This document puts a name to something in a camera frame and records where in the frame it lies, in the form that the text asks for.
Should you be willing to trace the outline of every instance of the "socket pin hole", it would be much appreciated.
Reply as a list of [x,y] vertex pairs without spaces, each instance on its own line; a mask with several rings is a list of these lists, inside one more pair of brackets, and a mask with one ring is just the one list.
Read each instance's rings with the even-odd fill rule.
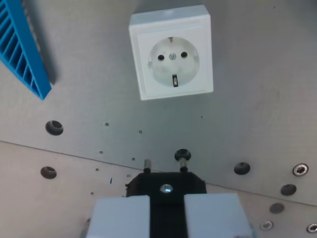
[[163,61],[164,59],[165,59],[164,55],[159,55],[159,56],[158,56],[158,60],[159,60],[159,61]]
[[297,190],[297,187],[295,185],[287,184],[281,188],[281,194],[284,196],[290,196],[290,195],[293,195],[296,192],[296,190]]
[[45,125],[46,131],[51,135],[61,135],[64,131],[64,128],[61,123],[56,120],[51,120]]
[[234,167],[234,172],[238,175],[246,175],[251,169],[251,166],[246,162],[240,162]]
[[187,57],[187,55],[188,55],[188,54],[187,54],[187,52],[183,52],[183,53],[181,53],[181,55],[180,55],[180,56],[181,56],[182,58],[186,58],[186,57]]
[[41,168],[41,175],[46,179],[53,179],[57,176],[57,172],[54,168],[45,166]]

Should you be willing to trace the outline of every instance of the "screw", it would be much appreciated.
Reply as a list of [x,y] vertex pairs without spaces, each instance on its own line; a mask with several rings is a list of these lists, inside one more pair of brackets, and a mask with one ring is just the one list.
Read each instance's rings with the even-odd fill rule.
[[307,226],[307,232],[308,233],[316,233],[317,232],[317,223],[312,223],[309,226]]
[[175,54],[175,53],[171,53],[171,54],[169,55],[169,58],[170,58],[171,60],[176,59],[176,54]]
[[262,222],[260,224],[260,229],[262,231],[269,231],[269,230],[272,230],[274,227],[274,223],[271,222],[271,221],[265,221],[265,222]]
[[293,168],[293,174],[295,176],[303,176],[308,172],[308,166],[306,164],[298,164]]
[[163,192],[163,193],[170,193],[170,192],[173,191],[173,186],[170,185],[170,184],[163,184],[160,187],[160,191]]

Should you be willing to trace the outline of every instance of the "metal pin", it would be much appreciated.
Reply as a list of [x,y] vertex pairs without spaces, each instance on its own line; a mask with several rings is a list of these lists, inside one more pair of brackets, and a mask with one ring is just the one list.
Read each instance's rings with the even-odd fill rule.
[[186,159],[181,158],[179,160],[179,165],[180,165],[180,172],[187,172],[188,171]]
[[177,74],[173,74],[173,86],[178,87],[178,80],[177,80]]
[[150,173],[151,172],[152,163],[150,159],[144,160],[144,169],[143,172]]

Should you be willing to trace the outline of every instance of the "small hole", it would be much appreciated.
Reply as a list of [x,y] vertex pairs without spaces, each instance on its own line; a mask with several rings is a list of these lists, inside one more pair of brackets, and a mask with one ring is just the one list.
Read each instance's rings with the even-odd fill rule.
[[55,171],[55,169],[53,169],[52,167],[47,167],[47,169],[48,169],[48,171],[50,171],[50,172],[54,172],[54,171]]
[[287,184],[281,188],[281,194],[284,196],[290,196],[290,195],[293,195],[296,192],[296,190],[297,190],[297,187],[295,185]]
[[185,160],[189,160],[192,157],[192,154],[187,149],[180,149],[175,152],[174,158],[179,161],[180,159],[184,158]]
[[296,172],[298,172],[299,174],[301,174],[302,172],[304,172],[305,169],[303,167],[300,167],[296,170]]
[[158,56],[158,60],[159,60],[159,61],[163,61],[164,59],[165,59],[164,55],[159,55],[159,56]]
[[240,162],[234,167],[234,172],[238,175],[246,175],[251,169],[248,163]]
[[181,53],[181,55],[180,56],[182,56],[182,58],[186,58],[187,57],[187,52],[183,52],[183,53]]
[[57,172],[54,168],[45,166],[41,168],[41,175],[46,179],[53,179],[57,176]]
[[64,131],[64,128],[61,123],[56,120],[51,120],[45,125],[46,131],[51,135],[61,135]]
[[278,214],[284,211],[284,205],[282,203],[274,203],[269,208],[270,213]]

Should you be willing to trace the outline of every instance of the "electrical outlet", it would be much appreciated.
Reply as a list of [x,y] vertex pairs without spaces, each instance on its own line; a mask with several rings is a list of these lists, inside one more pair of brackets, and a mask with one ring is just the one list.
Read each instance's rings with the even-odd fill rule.
[[133,14],[129,31],[141,100],[213,91],[205,6]]

